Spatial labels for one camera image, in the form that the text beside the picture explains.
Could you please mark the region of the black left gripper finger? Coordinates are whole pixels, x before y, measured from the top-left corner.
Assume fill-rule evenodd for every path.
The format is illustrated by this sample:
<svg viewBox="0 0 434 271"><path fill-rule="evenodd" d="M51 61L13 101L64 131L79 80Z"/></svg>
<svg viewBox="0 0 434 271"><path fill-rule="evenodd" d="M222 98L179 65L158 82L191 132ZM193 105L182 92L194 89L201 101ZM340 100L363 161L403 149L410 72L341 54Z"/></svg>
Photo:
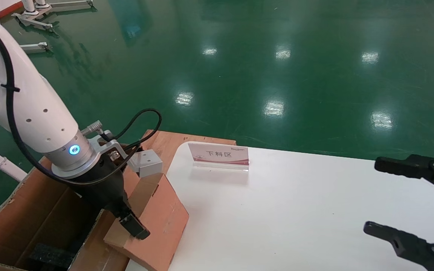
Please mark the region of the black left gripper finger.
<svg viewBox="0 0 434 271"><path fill-rule="evenodd" d="M150 231L133 213L123 214L120 216L119 222L132 237L138 240L145 240L150 236Z"/></svg>

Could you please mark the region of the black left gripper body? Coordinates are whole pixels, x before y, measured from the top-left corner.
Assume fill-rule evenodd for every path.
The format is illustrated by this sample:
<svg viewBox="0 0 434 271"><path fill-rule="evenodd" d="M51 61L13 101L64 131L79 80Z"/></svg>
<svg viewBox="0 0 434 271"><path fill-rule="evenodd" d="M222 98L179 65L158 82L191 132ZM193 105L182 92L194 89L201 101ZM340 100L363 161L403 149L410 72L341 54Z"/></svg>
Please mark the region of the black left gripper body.
<svg viewBox="0 0 434 271"><path fill-rule="evenodd" d="M109 175L116 168L117 165L111 160L110 156L103 154L91 169L71 179L71 181L88 183ZM70 185L70 187L95 209L108 210L118 219L125 219L131 214L128 196L124 189L122 170L117 170L114 174L98 184L90 186Z"/></svg>

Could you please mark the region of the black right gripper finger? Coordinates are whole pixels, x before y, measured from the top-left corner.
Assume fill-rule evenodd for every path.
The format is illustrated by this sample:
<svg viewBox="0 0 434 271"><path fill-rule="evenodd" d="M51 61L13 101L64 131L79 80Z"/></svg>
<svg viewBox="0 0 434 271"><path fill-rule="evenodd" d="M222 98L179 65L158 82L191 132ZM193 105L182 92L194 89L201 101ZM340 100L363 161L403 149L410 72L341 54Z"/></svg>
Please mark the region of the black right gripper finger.
<svg viewBox="0 0 434 271"><path fill-rule="evenodd" d="M434 185L434 157L411 154L404 160L378 157L375 170L388 174L424 179Z"/></svg>
<svg viewBox="0 0 434 271"><path fill-rule="evenodd" d="M364 224L364 233L389 242L399 258L423 266L428 271L434 271L434 243L372 221Z"/></svg>

